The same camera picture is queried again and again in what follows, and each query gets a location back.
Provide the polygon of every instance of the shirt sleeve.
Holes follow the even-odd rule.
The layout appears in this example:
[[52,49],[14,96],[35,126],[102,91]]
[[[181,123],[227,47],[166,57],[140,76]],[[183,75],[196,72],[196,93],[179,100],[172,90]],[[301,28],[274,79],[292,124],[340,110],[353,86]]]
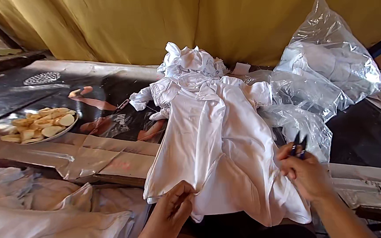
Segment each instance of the shirt sleeve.
[[129,97],[129,103],[136,109],[142,111],[145,109],[147,103],[152,99],[151,88],[146,87],[141,89],[139,93],[132,93]]
[[169,77],[164,77],[159,81],[149,85],[151,88],[152,98],[156,106],[164,107],[176,97],[180,91],[180,86]]

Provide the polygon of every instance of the plate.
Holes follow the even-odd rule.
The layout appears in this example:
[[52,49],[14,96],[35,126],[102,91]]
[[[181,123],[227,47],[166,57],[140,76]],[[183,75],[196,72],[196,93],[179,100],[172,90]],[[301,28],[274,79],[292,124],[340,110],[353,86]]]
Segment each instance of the plate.
[[75,121],[69,127],[67,127],[66,129],[62,130],[61,132],[58,132],[57,134],[55,134],[51,137],[45,138],[45,139],[40,140],[40,141],[27,143],[27,144],[22,144],[22,143],[17,143],[17,144],[21,144],[21,145],[35,144],[35,143],[45,142],[45,141],[49,141],[49,140],[55,139],[57,137],[60,137],[60,136],[64,135],[65,133],[67,133],[76,124],[77,120],[79,119],[79,115],[77,114],[77,112],[75,113],[74,117],[75,117]]

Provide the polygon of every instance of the yellow fabric backdrop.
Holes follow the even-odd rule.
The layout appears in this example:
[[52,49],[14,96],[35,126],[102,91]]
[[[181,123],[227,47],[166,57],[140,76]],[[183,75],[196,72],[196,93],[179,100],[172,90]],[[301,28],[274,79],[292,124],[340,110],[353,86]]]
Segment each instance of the yellow fabric backdrop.
[[[168,41],[232,65],[274,66],[314,0],[0,0],[0,24],[58,59],[154,65]],[[328,0],[366,47],[381,40],[381,1]]]

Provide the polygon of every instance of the thread snips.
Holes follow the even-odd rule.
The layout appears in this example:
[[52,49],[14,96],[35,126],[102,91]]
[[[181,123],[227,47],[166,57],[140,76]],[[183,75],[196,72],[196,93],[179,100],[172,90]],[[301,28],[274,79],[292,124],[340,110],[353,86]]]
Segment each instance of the thread snips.
[[[302,140],[302,142],[300,142],[301,141],[300,131],[298,132],[298,134],[296,134],[295,140],[293,141],[292,150],[290,151],[290,155],[291,156],[296,156],[296,157],[298,157],[299,159],[302,159],[302,160],[305,159],[306,137],[307,136],[305,135],[305,137]],[[296,150],[297,150],[298,145],[300,145],[302,147],[302,151],[299,152],[298,154],[296,154]]]

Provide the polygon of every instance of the human hand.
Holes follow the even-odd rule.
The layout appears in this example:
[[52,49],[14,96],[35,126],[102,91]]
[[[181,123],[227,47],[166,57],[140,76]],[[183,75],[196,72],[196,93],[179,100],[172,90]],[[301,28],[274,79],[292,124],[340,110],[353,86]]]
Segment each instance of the human hand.
[[191,215],[192,185],[182,180],[162,196],[154,208],[139,238],[175,238]]
[[323,198],[334,197],[333,185],[325,168],[318,159],[309,152],[305,152],[305,159],[290,156],[293,143],[282,146],[277,153],[281,163],[281,173],[294,180],[301,195],[312,202]]

